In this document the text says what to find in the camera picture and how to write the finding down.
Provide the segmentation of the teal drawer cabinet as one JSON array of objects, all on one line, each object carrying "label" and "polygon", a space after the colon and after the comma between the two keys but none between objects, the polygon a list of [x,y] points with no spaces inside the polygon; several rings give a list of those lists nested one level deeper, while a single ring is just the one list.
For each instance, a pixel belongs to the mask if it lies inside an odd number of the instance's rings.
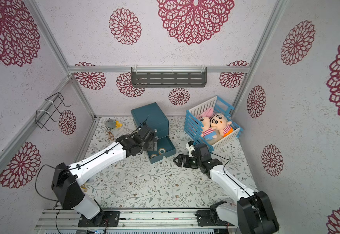
[{"label": "teal drawer cabinet", "polygon": [[[156,136],[158,137],[157,150],[147,151],[148,158],[151,164],[173,156],[176,153],[175,146],[169,138],[170,122],[156,102],[132,109],[131,114],[137,127],[140,124],[145,123],[146,126],[156,132]],[[159,155],[158,150],[160,148],[165,148],[167,152]],[[150,156],[152,154],[157,154],[158,156],[150,159]]]}]

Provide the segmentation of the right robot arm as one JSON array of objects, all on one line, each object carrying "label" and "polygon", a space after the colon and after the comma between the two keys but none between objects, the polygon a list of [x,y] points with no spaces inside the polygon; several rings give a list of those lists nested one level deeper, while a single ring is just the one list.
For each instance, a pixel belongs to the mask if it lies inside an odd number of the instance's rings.
[{"label": "right robot arm", "polygon": [[174,163],[178,167],[199,169],[236,203],[231,206],[221,201],[211,205],[208,212],[198,211],[199,226],[231,224],[242,234],[274,234],[279,231],[270,198],[264,191],[256,192],[240,182],[226,169],[219,156],[213,158],[214,154],[205,144],[190,141],[186,147],[188,154],[179,154]]}]

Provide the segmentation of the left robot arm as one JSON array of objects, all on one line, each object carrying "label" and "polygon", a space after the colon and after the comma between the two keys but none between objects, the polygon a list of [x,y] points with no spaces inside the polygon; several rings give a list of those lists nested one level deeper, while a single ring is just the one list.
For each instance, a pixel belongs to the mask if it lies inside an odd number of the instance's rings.
[{"label": "left robot arm", "polygon": [[156,132],[143,125],[84,160],[55,167],[51,188],[64,210],[75,210],[81,214],[79,227],[108,226],[108,215],[97,201],[82,191],[81,186],[110,165],[147,151],[155,141]]}]

